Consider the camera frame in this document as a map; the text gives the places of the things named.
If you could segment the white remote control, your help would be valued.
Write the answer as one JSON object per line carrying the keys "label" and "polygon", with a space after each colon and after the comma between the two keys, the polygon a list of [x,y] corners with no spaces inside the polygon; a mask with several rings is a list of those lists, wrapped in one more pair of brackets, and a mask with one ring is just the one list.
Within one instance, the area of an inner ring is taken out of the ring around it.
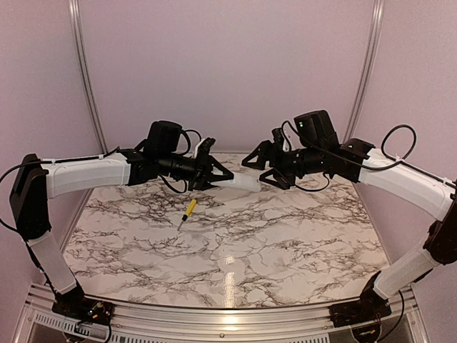
{"label": "white remote control", "polygon": [[247,174],[235,173],[231,184],[235,189],[246,190],[249,192],[259,192],[261,191],[260,181],[253,176]]}

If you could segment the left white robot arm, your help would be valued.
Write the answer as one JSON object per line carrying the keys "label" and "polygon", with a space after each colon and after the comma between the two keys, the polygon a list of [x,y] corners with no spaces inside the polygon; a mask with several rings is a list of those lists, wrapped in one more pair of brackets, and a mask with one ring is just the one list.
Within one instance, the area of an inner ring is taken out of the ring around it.
{"label": "left white robot arm", "polygon": [[16,166],[9,197],[16,231],[54,291],[63,295],[61,304],[73,317],[85,317],[90,302],[51,234],[48,201],[81,190],[134,186],[157,178],[185,181],[188,190],[207,190],[217,182],[233,180],[233,172],[210,155],[214,139],[200,141],[192,156],[179,153],[179,139],[186,135],[177,123],[155,121],[133,149],[75,159],[44,160],[28,154]]}

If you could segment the yellow handled screwdriver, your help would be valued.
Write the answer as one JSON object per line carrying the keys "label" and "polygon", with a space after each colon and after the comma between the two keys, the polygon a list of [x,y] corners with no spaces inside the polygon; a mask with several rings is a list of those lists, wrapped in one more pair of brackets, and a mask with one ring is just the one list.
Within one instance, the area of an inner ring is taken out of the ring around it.
{"label": "yellow handled screwdriver", "polygon": [[182,225],[186,222],[186,220],[191,216],[191,214],[193,213],[195,207],[197,205],[197,201],[195,199],[192,199],[190,204],[188,205],[186,211],[184,212],[184,215],[182,216],[181,218],[181,222],[178,226],[178,230],[180,230],[180,228],[182,227]]}

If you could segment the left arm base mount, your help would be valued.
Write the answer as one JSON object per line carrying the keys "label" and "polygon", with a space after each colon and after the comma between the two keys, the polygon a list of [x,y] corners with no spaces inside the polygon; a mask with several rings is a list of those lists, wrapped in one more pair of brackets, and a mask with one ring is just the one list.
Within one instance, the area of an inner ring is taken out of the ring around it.
{"label": "left arm base mount", "polygon": [[80,322],[90,322],[108,326],[114,310],[111,302],[86,297],[80,284],[66,293],[55,292],[52,306],[54,313],[77,319]]}

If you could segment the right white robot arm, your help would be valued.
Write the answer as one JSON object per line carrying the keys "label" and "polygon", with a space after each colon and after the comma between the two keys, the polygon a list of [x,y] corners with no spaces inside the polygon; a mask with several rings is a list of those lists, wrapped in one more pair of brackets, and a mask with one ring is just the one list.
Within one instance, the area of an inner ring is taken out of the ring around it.
{"label": "right white robot arm", "polygon": [[430,214],[434,223],[425,242],[389,268],[373,276],[354,306],[361,320],[370,319],[404,286],[416,282],[435,267],[456,262],[456,183],[387,155],[384,148],[360,139],[340,143],[325,110],[294,119],[293,131],[301,149],[284,151],[282,128],[272,131],[273,141],[261,142],[243,161],[243,166],[261,170],[259,179],[280,189],[295,186],[307,174],[338,175],[350,182],[387,191]]}

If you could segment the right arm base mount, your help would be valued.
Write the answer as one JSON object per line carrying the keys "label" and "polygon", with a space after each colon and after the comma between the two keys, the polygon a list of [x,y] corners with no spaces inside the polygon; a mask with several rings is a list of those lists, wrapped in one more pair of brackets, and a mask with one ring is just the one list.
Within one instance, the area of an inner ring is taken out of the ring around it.
{"label": "right arm base mount", "polygon": [[360,324],[391,315],[387,299],[374,292],[374,279],[371,278],[363,288],[358,300],[332,304],[329,307],[334,327]]}

